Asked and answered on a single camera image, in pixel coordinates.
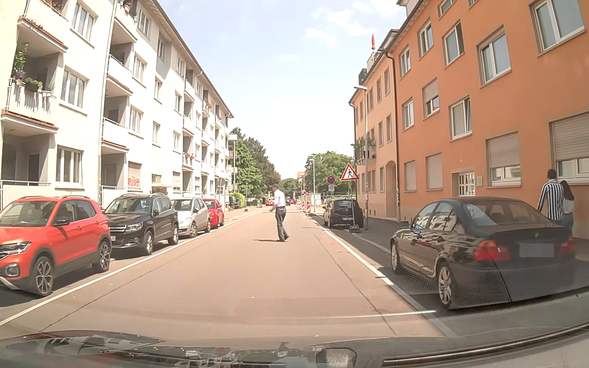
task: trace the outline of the license plate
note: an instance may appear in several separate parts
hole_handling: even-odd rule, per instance
[[[519,243],[520,258],[552,258],[553,243]]]

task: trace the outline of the pedestrian warning sign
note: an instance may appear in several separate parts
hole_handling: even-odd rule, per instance
[[[344,169],[342,173],[342,178],[339,179],[340,181],[351,181],[351,180],[358,180],[358,174],[356,170],[351,167],[351,164],[347,164],[347,167]]]

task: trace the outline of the elderly man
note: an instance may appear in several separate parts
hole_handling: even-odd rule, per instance
[[[270,212],[276,211],[276,229],[279,232],[279,241],[284,242],[290,237],[288,231],[283,228],[283,220],[285,219],[285,195],[279,190],[278,184],[272,184],[274,190],[274,205]]]

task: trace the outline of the white apartment building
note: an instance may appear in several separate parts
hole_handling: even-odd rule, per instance
[[[0,0],[0,209],[28,195],[228,202],[231,118],[158,1]]]

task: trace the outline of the woman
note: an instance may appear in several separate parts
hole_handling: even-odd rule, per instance
[[[567,181],[561,181],[560,185],[563,186],[563,226],[572,233],[572,227],[574,226],[574,194],[569,187]]]

